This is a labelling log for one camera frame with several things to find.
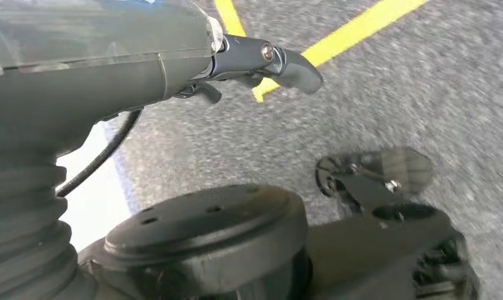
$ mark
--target black plastic part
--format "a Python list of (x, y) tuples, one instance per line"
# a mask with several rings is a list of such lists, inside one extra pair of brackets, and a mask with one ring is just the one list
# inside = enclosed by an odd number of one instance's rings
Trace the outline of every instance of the black plastic part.
[[(291, 192), (254, 184), (219, 187), (145, 209), (81, 252), (79, 262), (132, 296), (219, 295), (262, 278), (261, 284), (282, 281), (284, 287), (270, 287), (269, 297), (256, 299), (295, 299), (288, 291), (308, 280), (307, 227), (303, 202)], [(139, 289), (148, 269), (161, 278)], [(282, 276), (269, 276), (277, 273)], [(272, 297), (280, 291), (283, 297)]]
[(249, 74), (270, 65), (262, 56), (262, 46), (269, 43), (263, 39), (224, 36), (225, 50), (214, 56), (211, 79), (223, 80)]
[(279, 76), (271, 76), (276, 83), (287, 88), (297, 88), (306, 94), (317, 92), (323, 84), (321, 73), (301, 54), (283, 50), (286, 66)]
[(222, 93), (219, 92), (214, 86), (205, 82), (198, 82), (184, 87), (179, 91), (175, 98), (186, 99), (192, 96), (200, 96), (209, 104), (216, 104), (222, 99)]
[(226, 186), (145, 209), (80, 263), (135, 299), (479, 299), (446, 214), (360, 174), (339, 180), (364, 213), (308, 235), (295, 194)]
[(327, 196), (341, 194), (345, 187), (338, 178), (359, 174), (393, 189), (401, 197), (422, 192), (432, 181), (433, 165), (429, 158), (409, 147), (382, 151), (339, 154), (321, 159), (316, 166), (317, 185)]

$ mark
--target black bracket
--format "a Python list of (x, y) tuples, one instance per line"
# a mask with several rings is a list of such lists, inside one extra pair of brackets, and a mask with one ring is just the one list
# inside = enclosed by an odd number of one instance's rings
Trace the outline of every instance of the black bracket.
[[(386, 290), (385, 286), (391, 287), (398, 283), (385, 278), (375, 280), (378, 274), (382, 274), (376, 272), (379, 269), (378, 264), (387, 260), (394, 261), (396, 266), (404, 267), (408, 265), (405, 261), (413, 259), (416, 267), (414, 266), (412, 274), (404, 270), (399, 272), (389, 266), (381, 271), (384, 274), (389, 272), (387, 275), (410, 276), (409, 281), (402, 278), (403, 280), (397, 282), (411, 282), (414, 291), (410, 293), (414, 293), (416, 299), (479, 299), (479, 280), (471, 268), (464, 236), (453, 229), (444, 213), (434, 207), (409, 200), (411, 196), (422, 192), (432, 181), (432, 177), (431, 161), (408, 147), (325, 157), (316, 166), (318, 186), (326, 196), (350, 201), (357, 217), (323, 226), (318, 232), (322, 230), (330, 235), (333, 230), (343, 237), (349, 235), (346, 229), (358, 233), (354, 242), (349, 241), (357, 246), (342, 245), (339, 248), (343, 251), (345, 248), (350, 249), (342, 253), (339, 259), (347, 265), (350, 259), (356, 259), (367, 252), (364, 248), (378, 249), (378, 252), (366, 257), (371, 257), (369, 265), (373, 270), (370, 278), (381, 283), (377, 288), (380, 293)], [(334, 244), (324, 241), (326, 239), (322, 242), (324, 245), (328, 244), (328, 247)], [(319, 245), (319, 238), (309, 244)], [(310, 247), (309, 253), (313, 258), (327, 257), (326, 251), (323, 250), (325, 248), (318, 246), (314, 252)], [(422, 249), (426, 251), (419, 254), (418, 251)], [(316, 264), (319, 264), (319, 260), (314, 261), (314, 265)], [(329, 265), (330, 263), (324, 263), (322, 268), (334, 267)], [(352, 279), (356, 272), (356, 269), (350, 273), (343, 272), (343, 276)], [(363, 291), (353, 289), (344, 291), (343, 294), (352, 293), (353, 297), (365, 299), (361, 295), (368, 293), (367, 284), (359, 284), (365, 287)], [(404, 286), (395, 286), (393, 290), (407, 289)], [(390, 296), (384, 296), (382, 299), (402, 299), (402, 296), (394, 291), (390, 290)]]

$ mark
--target screw head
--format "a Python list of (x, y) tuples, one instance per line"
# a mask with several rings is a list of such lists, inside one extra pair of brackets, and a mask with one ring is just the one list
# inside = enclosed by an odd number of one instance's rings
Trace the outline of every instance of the screw head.
[(261, 49), (262, 57), (264, 58), (265, 61), (272, 61), (273, 60), (273, 46), (271, 46), (270, 43), (265, 43), (262, 45)]

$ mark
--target bolt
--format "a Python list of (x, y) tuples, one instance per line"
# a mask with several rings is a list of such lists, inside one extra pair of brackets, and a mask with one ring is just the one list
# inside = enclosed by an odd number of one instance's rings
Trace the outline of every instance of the bolt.
[(327, 178), (327, 187), (329, 189), (332, 189), (332, 190), (335, 190), (336, 189), (336, 183), (334, 182), (334, 180), (332, 178)]
[(396, 192), (400, 189), (401, 185), (398, 181), (395, 181), (395, 180), (391, 180), (389, 182), (386, 183), (386, 188), (390, 191), (390, 192)]
[(262, 57), (265, 61), (273, 60), (273, 46), (270, 43), (264, 43), (261, 49)]

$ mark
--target hole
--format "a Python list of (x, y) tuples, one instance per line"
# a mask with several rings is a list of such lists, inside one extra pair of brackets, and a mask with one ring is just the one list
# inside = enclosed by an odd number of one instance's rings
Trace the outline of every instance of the hole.
[(151, 217), (150, 219), (146, 219), (143, 222), (141, 222), (141, 224), (146, 225), (146, 224), (150, 224), (150, 223), (153, 223), (153, 222), (156, 222), (156, 221), (157, 221), (156, 217)]
[(211, 207), (207, 208), (206, 212), (208, 214), (218, 213), (219, 211), (222, 211), (222, 209), (223, 208), (221, 206), (216, 205), (216, 206), (211, 206)]
[(253, 194), (253, 193), (256, 193), (258, 191), (259, 191), (259, 187), (258, 186), (252, 186), (252, 187), (249, 187), (246, 192), (248, 194)]
[(405, 222), (427, 219), (435, 213), (433, 207), (406, 203), (379, 207), (373, 210), (372, 215), (385, 221)]

